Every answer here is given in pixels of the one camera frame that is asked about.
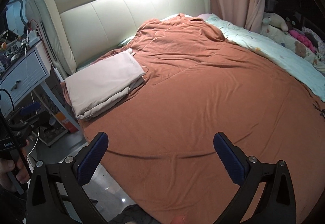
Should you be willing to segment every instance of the pink plush toy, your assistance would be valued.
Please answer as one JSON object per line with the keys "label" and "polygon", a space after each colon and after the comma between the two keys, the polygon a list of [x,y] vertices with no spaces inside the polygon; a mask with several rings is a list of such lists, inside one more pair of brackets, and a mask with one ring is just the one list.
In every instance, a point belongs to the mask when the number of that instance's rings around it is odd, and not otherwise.
{"label": "pink plush toy", "polygon": [[294,29],[293,30],[289,30],[289,33],[290,33],[290,35],[292,37],[296,38],[302,44],[304,44],[305,46],[307,46],[313,53],[316,53],[317,52],[316,48],[313,46],[313,44],[311,43],[311,41],[306,36],[299,34]]}

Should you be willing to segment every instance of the white tile floor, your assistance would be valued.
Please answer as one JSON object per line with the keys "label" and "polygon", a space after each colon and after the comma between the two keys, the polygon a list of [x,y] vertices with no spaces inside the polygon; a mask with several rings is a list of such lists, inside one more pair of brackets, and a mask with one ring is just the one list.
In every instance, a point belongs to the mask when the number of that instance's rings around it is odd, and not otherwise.
{"label": "white tile floor", "polygon": [[[86,145],[87,142],[80,132],[64,135],[50,148],[38,141],[36,146],[37,159],[47,164],[58,163],[67,156],[75,156]],[[61,194],[66,194],[61,183],[58,183],[58,188]],[[135,204],[101,164],[97,167],[89,184],[84,185],[83,188],[89,198],[98,200],[96,208],[107,221],[121,213],[128,205]],[[80,221],[71,203],[64,203],[70,216]]]}

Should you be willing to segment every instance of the drawer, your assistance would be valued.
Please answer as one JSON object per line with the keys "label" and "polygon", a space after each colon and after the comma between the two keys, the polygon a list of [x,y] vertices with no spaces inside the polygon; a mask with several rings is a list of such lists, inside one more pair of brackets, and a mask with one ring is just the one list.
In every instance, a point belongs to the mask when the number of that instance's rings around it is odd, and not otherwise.
{"label": "drawer", "polygon": [[[15,65],[15,68],[2,80],[0,87],[10,93],[14,104],[18,104],[26,96],[28,91],[34,88],[45,76],[46,72],[37,58],[36,52],[33,51],[27,56],[27,64],[26,59],[23,59]],[[10,99],[3,91],[1,92],[0,106],[1,112],[4,115],[8,111],[11,111]]]}

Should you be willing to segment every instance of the blue gripper pad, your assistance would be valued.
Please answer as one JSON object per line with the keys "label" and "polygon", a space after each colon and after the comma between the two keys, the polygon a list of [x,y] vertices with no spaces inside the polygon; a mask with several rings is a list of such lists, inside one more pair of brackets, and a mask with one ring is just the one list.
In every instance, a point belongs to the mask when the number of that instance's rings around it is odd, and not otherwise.
{"label": "blue gripper pad", "polygon": [[103,158],[108,148],[108,136],[102,132],[97,142],[93,145],[77,169],[77,181],[79,185],[89,183],[100,160]]}
{"label": "blue gripper pad", "polygon": [[231,147],[222,138],[220,133],[217,133],[214,136],[213,147],[219,155],[219,158],[222,161],[224,167],[226,168],[232,182],[236,185],[241,186],[245,181],[246,168],[241,163],[237,155],[233,152]]}
{"label": "blue gripper pad", "polygon": [[23,107],[20,110],[19,114],[21,116],[25,116],[25,115],[28,115],[30,113],[33,113],[33,112],[39,110],[40,108],[41,108],[41,103],[40,102],[33,102],[33,103]]}

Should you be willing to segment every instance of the desk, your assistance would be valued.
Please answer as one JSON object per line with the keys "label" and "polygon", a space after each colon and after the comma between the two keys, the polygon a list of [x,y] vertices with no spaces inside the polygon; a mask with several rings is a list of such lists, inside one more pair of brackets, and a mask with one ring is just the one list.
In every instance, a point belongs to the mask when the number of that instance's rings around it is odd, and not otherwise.
{"label": "desk", "polygon": [[[27,51],[26,58],[23,54],[14,64],[10,65],[1,77],[0,87],[10,93],[14,105],[17,105],[40,84],[56,107],[80,130],[79,124],[70,116],[46,84],[45,79],[50,76],[50,71],[51,63],[43,43],[40,41]],[[5,93],[1,93],[0,107],[5,117],[12,111],[10,99]]]}

